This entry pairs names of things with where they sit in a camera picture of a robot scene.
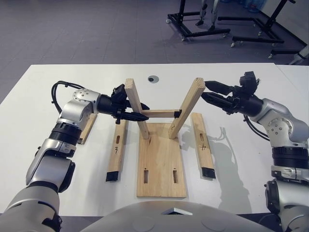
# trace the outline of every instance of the wooden plank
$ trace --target wooden plank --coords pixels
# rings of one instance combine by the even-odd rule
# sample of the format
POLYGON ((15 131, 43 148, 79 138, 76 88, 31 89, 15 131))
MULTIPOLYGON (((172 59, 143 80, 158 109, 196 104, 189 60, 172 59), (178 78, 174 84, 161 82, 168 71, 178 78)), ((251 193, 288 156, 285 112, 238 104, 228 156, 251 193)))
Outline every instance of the wooden plank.
POLYGON ((205 86, 205 82, 203 78, 196 78, 193 81, 180 107, 180 109, 182 110, 180 117, 174 119, 174 121, 172 122, 170 126, 170 129, 169 129, 170 139, 176 138, 180 128, 183 126, 184 122, 188 118, 190 112, 192 111, 193 107, 195 106, 199 97, 202 95, 205 88, 206 86, 205 86))
POLYGON ((149 138, 140 135, 138 197, 186 197, 178 138, 169 139, 170 123, 147 123, 149 138))
POLYGON ((117 181, 118 174, 122 169, 122 160, 126 142, 127 120, 120 120, 120 124, 116 124, 114 139, 112 142, 112 151, 106 181, 117 181))
POLYGON ((197 145, 198 160, 202 169, 202 174, 204 177, 216 178, 203 116, 199 113, 192 113, 191 119, 194 129, 195 143, 197 145))
POLYGON ((147 117, 174 117, 180 110, 142 110, 141 113, 147 117))
MULTIPOLYGON (((129 78, 129 79, 126 80, 125 90, 126 90, 126 94, 127 94, 127 97, 130 101, 130 104, 131 104, 133 111, 137 112, 137 113, 141 113, 142 109, 141 109, 141 105, 140 105, 140 98, 139 98, 139 95, 137 93, 134 80, 132 78, 129 78)), ((149 132, 148 132, 146 122, 145 121, 137 122, 137 124, 139 125, 140 132, 141 132, 143 138, 148 139, 149 132)))
POLYGON ((97 116, 98 116, 97 114, 91 114, 89 116, 88 122, 87 122, 84 130, 82 131, 82 133, 81 133, 77 143, 85 144, 85 142, 86 142, 86 140, 88 138, 88 135, 89 135, 89 133, 90 133, 90 131, 92 129, 92 126, 93 126, 93 124, 95 123, 95 121, 97 119, 97 116))

